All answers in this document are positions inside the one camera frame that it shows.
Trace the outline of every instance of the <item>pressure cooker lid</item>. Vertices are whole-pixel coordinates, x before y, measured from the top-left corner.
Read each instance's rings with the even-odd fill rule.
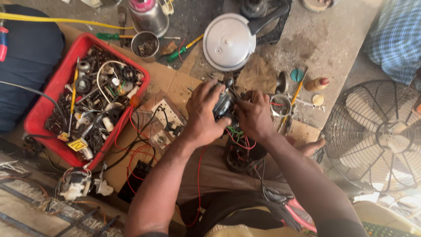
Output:
[[[256,48],[256,36],[247,25],[248,20],[234,13],[215,18],[207,27],[203,51],[208,62],[222,71],[244,66]]]

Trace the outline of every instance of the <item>fan grille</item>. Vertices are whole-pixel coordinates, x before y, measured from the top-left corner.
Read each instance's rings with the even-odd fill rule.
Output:
[[[325,151],[335,169],[348,181],[379,192],[417,188],[421,117],[412,113],[412,107],[419,96],[416,90],[389,80],[345,91],[323,129]],[[391,129],[397,124],[405,124],[405,129]],[[391,144],[405,148],[396,151]]]

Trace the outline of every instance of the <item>red-handled screwdriver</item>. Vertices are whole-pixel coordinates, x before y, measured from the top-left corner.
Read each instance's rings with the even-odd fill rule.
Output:
[[[4,4],[0,3],[0,12],[6,12],[6,8],[4,8]],[[0,19],[0,62],[3,62],[6,58],[7,54],[7,38],[6,34],[9,31],[4,27],[6,21],[4,19]]]

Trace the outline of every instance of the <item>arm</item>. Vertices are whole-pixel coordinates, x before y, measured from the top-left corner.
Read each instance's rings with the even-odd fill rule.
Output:
[[[216,80],[199,85],[187,102],[189,121],[137,191],[128,212],[124,235],[138,237],[148,232],[168,233],[183,171],[193,151],[222,136],[229,118],[215,122],[213,107],[224,85]]]
[[[247,136],[263,145],[282,170],[294,195],[316,225],[332,218],[361,223],[343,191],[328,180],[315,163],[278,134],[270,118],[269,96],[253,91],[237,104],[240,126]]]

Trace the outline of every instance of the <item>yellow sticker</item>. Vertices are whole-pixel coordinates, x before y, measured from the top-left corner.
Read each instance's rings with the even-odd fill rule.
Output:
[[[57,138],[64,141],[64,142],[68,142],[69,141],[69,134],[67,134],[67,132],[62,132],[62,133],[60,133],[60,135],[57,136]]]
[[[77,140],[69,143],[68,146],[71,149],[73,149],[74,151],[80,151],[83,148],[88,147],[88,144],[87,144],[87,142],[84,139],[79,138],[79,139],[77,139]]]

